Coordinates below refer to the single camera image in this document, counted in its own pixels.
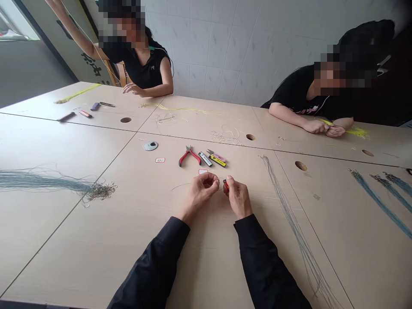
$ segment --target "red lighter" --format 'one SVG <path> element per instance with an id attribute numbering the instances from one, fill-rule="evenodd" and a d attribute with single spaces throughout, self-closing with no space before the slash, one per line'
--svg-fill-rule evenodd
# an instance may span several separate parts
<path id="1" fill-rule="evenodd" d="M 226 180 L 223 181 L 223 184 L 226 186 L 227 190 L 229 191 L 229 185 L 227 184 Z"/>

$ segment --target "gray fishing line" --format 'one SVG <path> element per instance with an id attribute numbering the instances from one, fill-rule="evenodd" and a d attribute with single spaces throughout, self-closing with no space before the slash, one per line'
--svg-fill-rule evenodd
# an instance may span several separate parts
<path id="1" fill-rule="evenodd" d="M 315 260 L 315 257 L 312 254 L 312 251 L 309 248 L 309 245 L 303 235 L 303 232 L 300 228 L 299 223 L 297 222 L 296 216 L 294 215 L 291 206 L 287 200 L 286 195 L 283 193 L 282 188 L 278 182 L 278 179 L 275 176 L 272 165 L 269 162 L 267 156 L 261 157 L 264 161 L 265 167 L 269 173 L 270 179 L 272 181 L 273 188 L 275 189 L 278 200 L 282 206 L 283 213 L 296 237 L 297 243 L 299 245 L 300 252 L 306 268 L 306 275 L 308 277 L 309 284 L 314 292 L 314 295 L 317 296 L 318 292 L 325 300 L 328 308 L 343 308 L 339 301 L 336 299 L 328 283 L 326 282 L 325 277 L 323 276 L 322 270 L 319 267 L 318 263 Z M 312 273 L 316 281 L 316 289 L 313 287 L 312 280 L 310 278 L 309 271 Z"/>
<path id="2" fill-rule="evenodd" d="M 91 201 L 96 198 L 104 200 L 110 197 L 116 188 L 113 182 L 105 185 L 99 184 L 86 178 L 65 176 L 57 171 L 44 168 L 0 170 L 0 192 L 54 192 L 65 189 L 84 196 L 86 201 Z"/>

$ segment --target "yellow lighter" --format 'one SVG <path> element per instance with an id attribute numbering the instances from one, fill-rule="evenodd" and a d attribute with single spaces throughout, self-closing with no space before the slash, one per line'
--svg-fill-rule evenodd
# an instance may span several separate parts
<path id="1" fill-rule="evenodd" d="M 220 161 L 217 157 L 215 157 L 215 156 L 212 155 L 212 154 L 209 156 L 209 159 L 215 161 L 215 162 L 216 162 L 217 164 L 219 164 L 220 166 L 223 166 L 223 167 L 226 166 L 226 163 L 225 163 L 225 162 Z"/>

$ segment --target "yellow fishing line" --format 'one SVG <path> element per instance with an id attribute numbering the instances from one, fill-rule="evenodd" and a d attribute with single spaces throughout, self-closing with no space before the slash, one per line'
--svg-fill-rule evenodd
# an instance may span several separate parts
<path id="1" fill-rule="evenodd" d="M 207 114 L 213 114 L 213 115 L 222 116 L 221 114 L 218 114 L 218 113 L 208 112 L 208 111 L 200 110 L 200 109 L 191 109 L 191 108 L 188 108 L 188 107 L 179 107 L 179 108 L 173 109 L 173 108 L 165 107 L 165 106 L 163 106 L 163 105 L 161 105 L 161 104 L 156 104 L 156 103 L 147 103 L 147 104 L 142 104 L 142 105 L 140 105 L 140 107 L 146 107 L 146 106 L 157 106 L 157 107 L 160 108 L 160 109 L 169 110 L 169 111 L 191 110 L 191 111 L 194 111 L 194 112 L 202 112 L 202 113 L 205 114 L 205 115 L 207 115 Z"/>
<path id="2" fill-rule="evenodd" d="M 82 90 L 82 91 L 80 91 L 80 92 L 78 92 L 78 93 L 76 93 L 76 94 L 74 94 L 74 95 L 71 95 L 70 97 L 66 97 L 66 98 L 64 98 L 64 99 L 62 99 L 62 100 L 56 101 L 55 104 L 62 104 L 62 103 L 69 102 L 72 98 L 74 98 L 74 97 L 76 97 L 76 96 L 78 96 L 78 95 L 80 95 L 80 94 L 82 94 L 82 93 L 85 93 L 85 92 L 87 92 L 87 91 L 89 91 L 89 90 L 91 90 L 91 89 L 93 89 L 93 88 L 99 87 L 99 86 L 101 86 L 101 85 L 102 85 L 102 84 L 94 84 L 93 86 L 90 86 L 89 88 L 86 88 L 85 90 Z"/>
<path id="3" fill-rule="evenodd" d="M 317 119 L 317 120 L 319 120 L 321 122 L 324 122 L 327 125 L 333 125 L 333 123 L 328 121 L 328 120 L 324 120 L 324 119 Z M 350 130 L 347 130 L 346 133 L 356 135 L 356 136 L 361 137 L 363 139 L 370 138 L 369 134 L 368 134 L 368 131 L 366 131 L 364 129 L 361 129 L 359 127 L 356 127 L 356 126 L 353 126 Z"/>

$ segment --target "red pliers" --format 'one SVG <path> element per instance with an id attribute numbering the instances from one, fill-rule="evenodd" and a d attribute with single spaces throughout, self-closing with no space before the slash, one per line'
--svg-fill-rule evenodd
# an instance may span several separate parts
<path id="1" fill-rule="evenodd" d="M 189 146 L 189 147 L 186 146 L 186 153 L 179 160 L 179 166 L 180 167 L 182 167 L 183 159 L 188 155 L 188 153 L 190 153 L 192 156 L 194 156 L 196 158 L 196 160 L 199 162 L 199 165 L 202 165 L 202 161 L 200 160 L 200 158 L 193 153 L 192 146 Z"/>

